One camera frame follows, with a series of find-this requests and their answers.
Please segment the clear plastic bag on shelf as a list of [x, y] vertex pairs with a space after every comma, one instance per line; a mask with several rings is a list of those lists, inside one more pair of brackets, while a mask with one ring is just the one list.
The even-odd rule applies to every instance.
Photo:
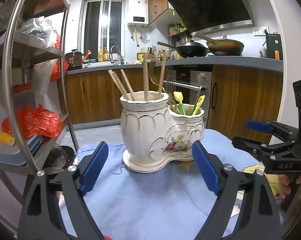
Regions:
[[52, 21], [44, 16], [27, 20], [19, 31], [40, 40], [46, 48], [55, 47], [57, 42], [58, 35], [53, 29]]

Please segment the gold fork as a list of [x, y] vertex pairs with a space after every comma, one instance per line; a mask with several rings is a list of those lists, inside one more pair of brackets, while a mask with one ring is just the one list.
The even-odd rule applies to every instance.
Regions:
[[155, 86], [157, 86], [157, 88], [159, 88], [160, 76], [157, 76], [157, 71], [156, 71], [156, 69], [159, 68], [157, 68], [155, 65], [156, 65], [156, 61], [154, 59], [151, 59], [149, 63], [149, 78], [152, 84], [154, 84]]

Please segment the yellow corn cob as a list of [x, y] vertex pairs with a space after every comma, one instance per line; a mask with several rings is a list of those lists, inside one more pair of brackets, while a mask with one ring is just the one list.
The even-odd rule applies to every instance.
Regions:
[[14, 146], [15, 145], [15, 138], [7, 133], [7, 132], [0, 132], [0, 143], [8, 145], [8, 146]]

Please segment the wooden kitchen cabinets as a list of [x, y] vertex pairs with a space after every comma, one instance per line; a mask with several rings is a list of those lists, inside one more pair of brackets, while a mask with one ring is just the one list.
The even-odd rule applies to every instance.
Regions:
[[[57, 82], [61, 111], [73, 124], [119, 119], [125, 99], [156, 100], [158, 87], [144, 86], [142, 66], [67, 74]], [[283, 74], [273, 70], [214, 65], [207, 127], [229, 139], [239, 135], [269, 143], [271, 136], [247, 128], [247, 121], [272, 122], [278, 117]]]

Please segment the kitchen window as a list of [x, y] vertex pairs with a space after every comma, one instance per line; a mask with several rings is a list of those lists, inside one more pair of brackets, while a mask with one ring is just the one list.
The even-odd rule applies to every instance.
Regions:
[[81, 50], [97, 62], [110, 61], [110, 48], [117, 45], [124, 53], [124, 1], [88, 0], [84, 2]]

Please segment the white water heater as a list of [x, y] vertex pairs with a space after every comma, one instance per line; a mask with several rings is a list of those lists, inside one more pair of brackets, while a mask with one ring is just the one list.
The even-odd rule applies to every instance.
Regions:
[[146, 27], [149, 24], [148, 0], [128, 0], [127, 23]]

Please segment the wooden chopstick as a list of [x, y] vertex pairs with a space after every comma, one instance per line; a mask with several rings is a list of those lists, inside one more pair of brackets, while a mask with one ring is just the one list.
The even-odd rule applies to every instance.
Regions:
[[158, 95], [161, 95], [163, 91], [165, 68], [166, 68], [166, 53], [163, 54], [162, 61], [161, 61], [161, 72], [160, 72], [160, 79], [159, 79]]
[[109, 73], [110, 77], [112, 78], [112, 80], [114, 81], [114, 83], [115, 83], [115, 85], [118, 87], [118, 89], [120, 90], [119, 85], [117, 84], [117, 82], [116, 82], [116, 80], [115, 80], [115, 78], [114, 78], [112, 72], [113, 72], [112, 69], [108, 70], [108, 73]]
[[131, 96], [131, 100], [134, 101], [134, 100], [135, 100], [135, 98], [134, 98], [134, 91], [133, 91], [133, 89], [132, 89], [132, 87], [131, 87], [131, 84], [130, 84], [130, 82], [129, 82], [129, 79], [127, 78], [127, 76], [126, 76], [126, 74], [125, 74], [125, 72], [124, 72], [123, 69], [120, 69], [120, 71], [121, 71], [121, 74], [122, 74], [122, 76], [123, 76], [123, 78], [124, 78], [124, 80], [125, 80], [126, 86], [127, 86], [127, 88], [129, 89], [130, 96]]
[[112, 74], [113, 74], [113, 76], [114, 76], [117, 84], [119, 85], [119, 88], [120, 88], [120, 90], [121, 90], [121, 92], [123, 94], [123, 97], [128, 100], [129, 99], [128, 93], [127, 93], [124, 85], [122, 84], [121, 80], [119, 79], [118, 75], [115, 72], [112, 72]]
[[147, 53], [143, 54], [143, 90], [144, 90], [144, 100], [148, 101], [149, 76], [148, 76]]

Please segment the dark rice cooker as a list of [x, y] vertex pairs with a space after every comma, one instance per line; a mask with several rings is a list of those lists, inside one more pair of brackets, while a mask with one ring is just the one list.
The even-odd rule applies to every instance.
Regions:
[[72, 49], [71, 52], [65, 54], [65, 61], [68, 65], [67, 70], [82, 69], [83, 54], [78, 49]]

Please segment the silver flower-handle spoon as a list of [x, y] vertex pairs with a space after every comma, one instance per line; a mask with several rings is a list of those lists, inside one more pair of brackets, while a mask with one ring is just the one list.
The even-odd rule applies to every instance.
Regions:
[[200, 97], [202, 87], [206, 84], [206, 81], [207, 81], [207, 76], [204, 73], [198, 74], [197, 83], [198, 83], [199, 88], [198, 88], [198, 92], [197, 92], [197, 96], [196, 96], [196, 100], [195, 100], [195, 105], [193, 106], [192, 113], [194, 113], [194, 111], [196, 109], [197, 101]]

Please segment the wooden chopstick in holder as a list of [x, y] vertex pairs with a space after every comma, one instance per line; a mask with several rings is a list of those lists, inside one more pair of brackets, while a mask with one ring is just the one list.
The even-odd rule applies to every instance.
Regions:
[[112, 74], [113, 74], [113, 76], [114, 76], [117, 84], [119, 85], [119, 88], [120, 88], [120, 90], [121, 90], [121, 92], [123, 94], [123, 97], [128, 100], [129, 99], [128, 93], [127, 93], [124, 85], [122, 84], [121, 80], [119, 79], [118, 75], [115, 72], [112, 72]]

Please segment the green yellow tulip utensil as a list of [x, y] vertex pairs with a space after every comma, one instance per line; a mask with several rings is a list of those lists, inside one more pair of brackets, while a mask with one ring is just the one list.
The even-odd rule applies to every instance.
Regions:
[[186, 112], [185, 112], [185, 107], [184, 107], [184, 104], [183, 104], [183, 94], [182, 92], [177, 92], [177, 91], [174, 91], [173, 92], [173, 96], [175, 98], [175, 100], [178, 102], [179, 104], [179, 112], [181, 115], [185, 115]]
[[195, 105], [195, 109], [192, 112], [192, 115], [198, 115], [201, 113], [201, 106], [205, 100], [205, 95], [202, 95], [198, 98], [197, 103]]

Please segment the black range hood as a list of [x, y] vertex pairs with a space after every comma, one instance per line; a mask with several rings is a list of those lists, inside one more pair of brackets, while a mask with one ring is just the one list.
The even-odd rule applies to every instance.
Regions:
[[190, 33], [253, 26], [248, 0], [168, 0]]

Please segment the steel shelf rack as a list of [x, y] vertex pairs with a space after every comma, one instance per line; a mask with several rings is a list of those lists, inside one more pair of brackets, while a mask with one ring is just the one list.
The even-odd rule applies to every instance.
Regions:
[[[59, 81], [65, 81], [66, 21], [62, 21], [60, 28], [53, 26], [60, 35], [60, 49], [46, 48], [43, 42], [20, 32], [19, 28], [31, 18], [44, 16], [51, 20], [53, 15], [67, 18], [68, 12], [66, 0], [0, 0], [0, 129], [12, 134], [26, 161], [23, 166], [0, 163], [0, 171], [37, 173], [58, 139], [42, 136], [44, 141], [33, 156], [21, 133], [16, 113], [21, 107], [38, 108], [39, 104], [57, 113], [46, 107], [45, 96], [57, 59], [60, 59]], [[63, 129], [72, 127], [68, 112], [57, 114], [63, 120]]]

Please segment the sink faucet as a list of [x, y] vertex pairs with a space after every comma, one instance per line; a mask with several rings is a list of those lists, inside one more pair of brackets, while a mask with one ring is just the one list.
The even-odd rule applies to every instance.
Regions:
[[120, 48], [117, 45], [113, 45], [110, 48], [110, 61], [113, 64], [124, 64], [124, 58], [121, 55]]

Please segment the blue cartoon cloth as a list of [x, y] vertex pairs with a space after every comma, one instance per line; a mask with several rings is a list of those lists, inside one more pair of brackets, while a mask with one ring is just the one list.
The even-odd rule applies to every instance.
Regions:
[[122, 161], [118, 126], [76, 131], [77, 161], [101, 141], [109, 156], [84, 201], [101, 232], [112, 239], [194, 239], [216, 196], [193, 162], [172, 161], [153, 173], [136, 173]]

